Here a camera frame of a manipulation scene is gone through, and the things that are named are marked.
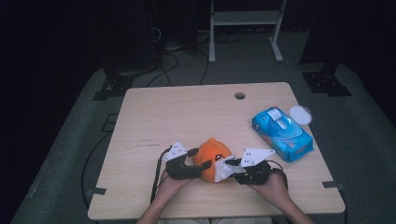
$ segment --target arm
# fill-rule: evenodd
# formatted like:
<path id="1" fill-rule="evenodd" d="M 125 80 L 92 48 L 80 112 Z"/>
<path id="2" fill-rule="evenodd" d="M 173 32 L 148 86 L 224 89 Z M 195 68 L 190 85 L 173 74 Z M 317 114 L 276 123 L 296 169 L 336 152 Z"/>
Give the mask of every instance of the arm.
<path id="1" fill-rule="evenodd" d="M 288 194 L 283 178 L 277 174 L 270 174 L 264 185 L 249 185 L 256 190 L 269 203 L 277 207 L 285 216 L 295 224 L 314 223 Z"/>
<path id="2" fill-rule="evenodd" d="M 180 190 L 189 184 L 193 179 L 176 180 L 170 176 L 166 171 L 161 175 L 161 185 L 158 188 L 157 196 L 152 204 L 143 213 L 136 223 L 139 224 L 156 224 L 160 219 L 163 209 L 166 205 L 180 192 Z"/>

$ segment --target human hand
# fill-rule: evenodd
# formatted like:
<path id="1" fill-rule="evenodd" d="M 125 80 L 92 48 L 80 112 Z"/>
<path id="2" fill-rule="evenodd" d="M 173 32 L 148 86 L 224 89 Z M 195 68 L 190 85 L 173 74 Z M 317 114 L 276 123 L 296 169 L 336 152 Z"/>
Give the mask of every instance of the human hand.
<path id="1" fill-rule="evenodd" d="M 271 173 L 264 185 L 248 185 L 256 190 L 267 202 L 281 209 L 293 201 L 286 189 L 282 175 Z"/>
<path id="2" fill-rule="evenodd" d="M 313 224 L 297 204 L 289 196 L 286 189 L 283 176 L 277 173 L 271 173 L 264 185 L 248 185 L 256 190 L 269 203 L 277 207 L 286 217 L 295 224 Z"/>
<path id="3" fill-rule="evenodd" d="M 137 223 L 155 224 L 165 209 L 166 205 L 188 185 L 193 179 L 176 180 L 169 176 L 166 171 L 161 175 L 160 186 L 158 187 L 157 196 L 150 206 L 146 209 Z"/>
<path id="4" fill-rule="evenodd" d="M 166 171 L 163 171 L 156 199 L 159 198 L 165 202 L 169 202 L 192 180 L 193 179 L 174 179 Z"/>

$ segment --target wire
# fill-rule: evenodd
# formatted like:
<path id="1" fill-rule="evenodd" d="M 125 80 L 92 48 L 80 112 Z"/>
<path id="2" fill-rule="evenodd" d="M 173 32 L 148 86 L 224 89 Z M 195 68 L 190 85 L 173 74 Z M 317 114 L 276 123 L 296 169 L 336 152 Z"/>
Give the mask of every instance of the wire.
<path id="1" fill-rule="evenodd" d="M 276 161 L 270 161 L 270 162 L 277 164 L 280 167 L 280 169 L 283 171 L 283 167 L 279 163 L 277 163 Z"/>
<path id="2" fill-rule="evenodd" d="M 164 50 L 165 50 L 165 54 L 169 54 L 169 53 L 174 53 L 176 51 L 182 50 L 184 48 L 186 48 L 186 46 L 180 45 L 177 47 L 168 47 L 168 48 L 165 48 Z"/>
<path id="3" fill-rule="evenodd" d="M 207 55 L 204 53 L 203 50 L 201 50 L 201 49 L 198 49 L 198 50 L 201 51 L 202 54 L 204 54 L 205 59 L 206 59 L 206 68 L 205 68 L 204 74 L 201 77 L 201 81 L 199 82 L 199 84 L 202 85 L 202 83 L 204 82 L 204 78 L 206 76 L 206 73 L 207 73 L 207 69 L 209 67 L 209 59 L 207 58 Z"/>
<path id="4" fill-rule="evenodd" d="M 159 40 L 161 38 L 161 30 L 158 29 L 157 27 L 151 27 L 151 30 L 157 30 L 158 31 L 158 37 L 157 40 Z"/>
<path id="5" fill-rule="evenodd" d="M 100 145 L 111 133 L 113 133 L 113 132 L 109 132 L 109 133 L 105 134 L 105 136 L 103 136 L 103 137 L 99 140 L 99 142 L 96 143 L 96 145 L 92 148 L 92 150 L 91 150 L 91 152 L 90 152 L 90 155 L 88 155 L 87 159 L 85 160 L 84 167 L 82 168 L 81 180 L 80 180 L 80 181 L 81 181 L 81 183 L 80 183 L 80 184 L 81 184 L 81 193 L 82 193 L 82 198 L 84 199 L 84 203 L 85 203 L 85 206 L 87 207 L 87 209 L 89 208 L 89 205 L 88 205 L 88 202 L 87 202 L 87 198 L 85 197 L 85 191 L 84 191 L 84 175 L 85 175 L 85 170 L 86 170 L 86 168 L 87 168 L 88 161 L 90 160 L 91 155 L 93 154 L 93 152 L 99 147 L 99 145 Z"/>
<path id="6" fill-rule="evenodd" d="M 165 71 L 165 70 L 163 69 L 163 64 L 162 64 L 162 63 L 161 63 L 161 65 L 160 65 L 160 67 L 161 67 L 161 70 L 163 70 L 163 72 L 165 73 L 166 78 L 168 79 L 168 85 L 167 85 L 167 86 L 172 86 L 172 84 L 171 84 L 171 78 L 169 77 L 168 72 Z"/>
<path id="7" fill-rule="evenodd" d="M 241 36 L 219 33 L 218 35 L 216 35 L 215 41 L 218 44 L 233 44 L 235 42 L 239 42 L 239 41 L 242 41 L 245 39 L 244 34 L 239 34 L 239 35 L 241 35 Z"/>
<path id="8" fill-rule="evenodd" d="M 202 42 L 209 38 L 210 32 L 209 31 L 198 31 L 198 42 Z"/>
<path id="9" fill-rule="evenodd" d="M 149 85 L 151 85 L 151 83 L 152 83 L 153 81 L 155 81 L 155 79 L 157 79 L 157 78 L 159 78 L 159 77 L 161 77 L 161 76 L 163 76 L 163 75 L 167 75 L 168 72 L 172 71 L 173 69 L 175 69 L 175 68 L 177 67 L 177 65 L 178 65 L 178 58 L 177 58 L 176 56 L 174 56 L 174 55 L 171 55 L 171 54 L 167 54 L 167 56 L 173 57 L 173 58 L 176 60 L 175 65 L 173 65 L 169 70 L 164 71 L 164 72 L 160 73 L 158 76 L 156 76 L 155 78 L 153 78 L 153 79 L 146 85 L 146 87 L 149 87 Z"/>
<path id="10" fill-rule="evenodd" d="M 154 201 L 155 199 L 155 194 L 157 193 L 157 188 L 161 185 L 161 183 L 163 181 L 161 181 L 161 183 L 157 186 L 158 183 L 158 179 L 160 177 L 160 171 L 161 171 L 161 163 L 163 162 L 163 155 L 165 155 L 166 152 L 170 151 L 172 148 L 172 146 L 170 146 L 169 148 L 167 148 L 166 150 L 163 151 L 163 153 L 161 154 L 160 158 L 157 160 L 157 169 L 155 171 L 155 178 L 154 178 L 154 183 L 152 184 L 152 190 L 151 190 L 151 198 L 150 198 L 150 203 L 152 203 L 152 201 Z"/>
<path id="11" fill-rule="evenodd" d="M 163 181 L 165 181 L 166 178 L 168 178 L 169 174 L 160 182 L 160 184 L 158 184 L 157 188 L 160 187 L 160 185 L 163 183 Z"/>

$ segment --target white shelf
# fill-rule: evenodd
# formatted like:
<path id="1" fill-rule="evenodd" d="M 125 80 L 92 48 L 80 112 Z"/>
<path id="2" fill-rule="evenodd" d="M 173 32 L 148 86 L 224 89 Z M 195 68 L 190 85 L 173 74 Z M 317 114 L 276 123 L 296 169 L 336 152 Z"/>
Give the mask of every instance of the white shelf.
<path id="1" fill-rule="evenodd" d="M 217 11 L 214 25 L 260 25 L 276 24 L 279 11 Z"/>

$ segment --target wooden table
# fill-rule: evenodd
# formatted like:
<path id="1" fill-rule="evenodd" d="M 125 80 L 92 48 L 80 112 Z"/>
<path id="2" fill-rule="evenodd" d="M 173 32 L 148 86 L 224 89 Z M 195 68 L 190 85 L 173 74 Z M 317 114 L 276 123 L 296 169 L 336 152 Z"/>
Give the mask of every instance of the wooden table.
<path id="1" fill-rule="evenodd" d="M 236 93 L 245 99 L 236 99 Z M 251 119 L 271 106 L 288 113 L 297 104 L 287 83 L 128 90 L 97 183 L 106 193 L 93 195 L 89 217 L 138 219 L 149 206 L 157 160 L 176 141 L 190 149 L 213 136 L 237 158 L 245 147 L 269 148 L 251 128 Z M 312 135 L 308 126 L 304 129 Z M 298 161 L 288 163 L 277 154 L 268 160 L 283 166 L 290 196 L 307 214 L 344 212 L 337 188 L 323 187 L 322 182 L 332 181 L 332 176 L 315 141 L 314 150 Z M 233 178 L 218 184 L 198 178 L 176 196 L 162 217 L 275 215 L 282 214 Z"/>

